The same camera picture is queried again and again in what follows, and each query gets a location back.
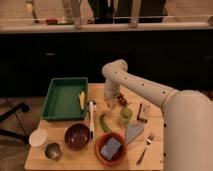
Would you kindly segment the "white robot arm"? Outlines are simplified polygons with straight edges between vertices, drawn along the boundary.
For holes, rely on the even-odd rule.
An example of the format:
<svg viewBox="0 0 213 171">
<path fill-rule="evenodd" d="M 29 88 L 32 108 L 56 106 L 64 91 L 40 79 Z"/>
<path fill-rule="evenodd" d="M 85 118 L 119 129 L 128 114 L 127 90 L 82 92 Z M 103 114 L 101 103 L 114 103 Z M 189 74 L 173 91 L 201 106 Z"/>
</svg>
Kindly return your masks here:
<svg viewBox="0 0 213 171">
<path fill-rule="evenodd" d="M 161 109 L 165 124 L 163 170 L 213 171 L 213 102 L 199 91 L 180 91 L 127 70 L 122 59 L 103 66 L 104 95 L 116 98 L 124 86 Z"/>
</svg>

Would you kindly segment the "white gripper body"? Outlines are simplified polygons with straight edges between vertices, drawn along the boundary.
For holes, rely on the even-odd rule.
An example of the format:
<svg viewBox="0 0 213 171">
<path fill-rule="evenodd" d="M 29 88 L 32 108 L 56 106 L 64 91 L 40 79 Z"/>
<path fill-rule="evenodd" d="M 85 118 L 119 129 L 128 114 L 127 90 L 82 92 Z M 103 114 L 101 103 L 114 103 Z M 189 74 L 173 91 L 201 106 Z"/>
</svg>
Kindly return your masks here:
<svg viewBox="0 0 213 171">
<path fill-rule="evenodd" d="M 106 81 L 104 85 L 104 99 L 108 108 L 115 108 L 120 94 L 120 85 L 112 81 Z"/>
</svg>

